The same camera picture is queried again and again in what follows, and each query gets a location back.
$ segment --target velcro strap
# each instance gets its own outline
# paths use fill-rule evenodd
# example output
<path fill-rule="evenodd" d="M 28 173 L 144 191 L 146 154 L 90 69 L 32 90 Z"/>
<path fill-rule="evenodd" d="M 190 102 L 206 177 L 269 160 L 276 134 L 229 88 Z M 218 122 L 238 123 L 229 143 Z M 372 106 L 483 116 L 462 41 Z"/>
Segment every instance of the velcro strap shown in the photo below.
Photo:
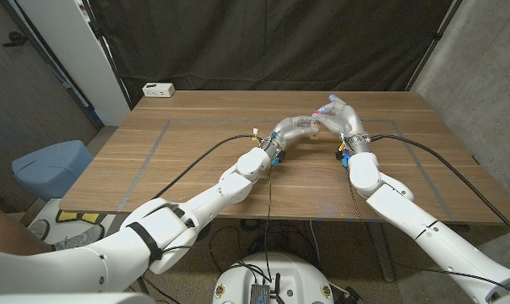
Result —
<path fill-rule="evenodd" d="M 127 227 L 137 232 L 138 236 L 143 239 L 144 243 L 150 250 L 148 266 L 150 266 L 156 260 L 161 260 L 161 257 L 163 256 L 161 249 L 157 247 L 157 243 L 155 242 L 154 238 L 146 231 L 146 229 L 144 229 L 142 225 L 140 225 L 138 222 L 133 222 L 127 225 Z"/>

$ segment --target black backdrop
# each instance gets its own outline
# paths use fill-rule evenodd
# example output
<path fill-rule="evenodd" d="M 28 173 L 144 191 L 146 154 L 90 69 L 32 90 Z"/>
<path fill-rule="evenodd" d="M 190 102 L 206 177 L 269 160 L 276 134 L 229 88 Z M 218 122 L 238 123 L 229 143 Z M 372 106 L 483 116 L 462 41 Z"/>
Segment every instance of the black backdrop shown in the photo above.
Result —
<path fill-rule="evenodd" d="M 452 0 L 90 0 L 136 104 L 177 90 L 404 90 Z"/>

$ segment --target table surface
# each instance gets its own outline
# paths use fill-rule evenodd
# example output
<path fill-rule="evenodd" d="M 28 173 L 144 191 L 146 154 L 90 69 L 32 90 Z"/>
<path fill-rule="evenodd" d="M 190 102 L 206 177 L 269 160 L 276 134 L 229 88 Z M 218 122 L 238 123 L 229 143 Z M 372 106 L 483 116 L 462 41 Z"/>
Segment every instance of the table surface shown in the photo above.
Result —
<path fill-rule="evenodd" d="M 390 133 L 418 141 L 445 157 L 510 219 L 510 200 L 472 158 L 429 104 L 413 92 L 177 91 L 144 97 L 60 203 L 73 212 L 129 213 L 152 199 L 220 140 L 259 129 L 266 137 L 284 117 L 310 115 L 335 94 L 352 105 L 370 135 Z M 163 194 L 186 202 L 212 187 L 221 173 L 256 142 L 221 145 Z M 319 139 L 287 147 L 283 163 L 262 173 L 250 195 L 221 217 L 288 220 L 381 220 L 356 192 L 334 157 L 337 135 L 322 127 Z M 439 220 L 501 221 L 443 164 L 421 149 L 392 139 L 371 144 L 380 170 L 407 185 L 415 202 Z"/>

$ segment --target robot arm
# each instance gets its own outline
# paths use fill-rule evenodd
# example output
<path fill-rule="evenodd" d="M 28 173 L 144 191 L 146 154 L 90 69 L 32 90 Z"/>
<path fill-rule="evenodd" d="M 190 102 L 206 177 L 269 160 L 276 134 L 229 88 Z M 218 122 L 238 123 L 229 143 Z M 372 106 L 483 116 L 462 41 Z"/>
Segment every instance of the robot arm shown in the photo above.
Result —
<path fill-rule="evenodd" d="M 119 232 L 98 242 L 26 257 L 0 252 L 0 294 L 122 291 L 148 268 L 163 273 L 188 250 L 171 248 L 191 246 L 221 210 L 246 198 L 258 173 L 288 142 L 318 132 L 308 127 L 310 120 L 284 119 L 261 148 L 242 155 L 210 189 L 184 204 L 153 199 L 133 211 Z"/>
<path fill-rule="evenodd" d="M 443 270 L 472 274 L 510 286 L 510 269 L 494 262 L 456 232 L 413 203 L 413 193 L 400 181 L 381 173 L 370 152 L 366 131 L 351 106 L 331 95 L 330 104 L 313 114 L 353 150 L 347 165 L 350 181 L 382 218 L 405 232 Z M 450 274 L 473 302 L 492 303 L 508 290 L 475 278 Z"/>

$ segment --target power strip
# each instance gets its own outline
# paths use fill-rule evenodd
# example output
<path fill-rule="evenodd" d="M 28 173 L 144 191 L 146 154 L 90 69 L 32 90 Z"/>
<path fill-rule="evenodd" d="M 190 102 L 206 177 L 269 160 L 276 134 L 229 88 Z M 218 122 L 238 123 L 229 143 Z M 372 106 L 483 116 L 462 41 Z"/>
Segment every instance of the power strip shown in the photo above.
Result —
<path fill-rule="evenodd" d="M 143 87 L 146 97 L 171 97 L 174 93 L 173 84 L 147 83 Z"/>

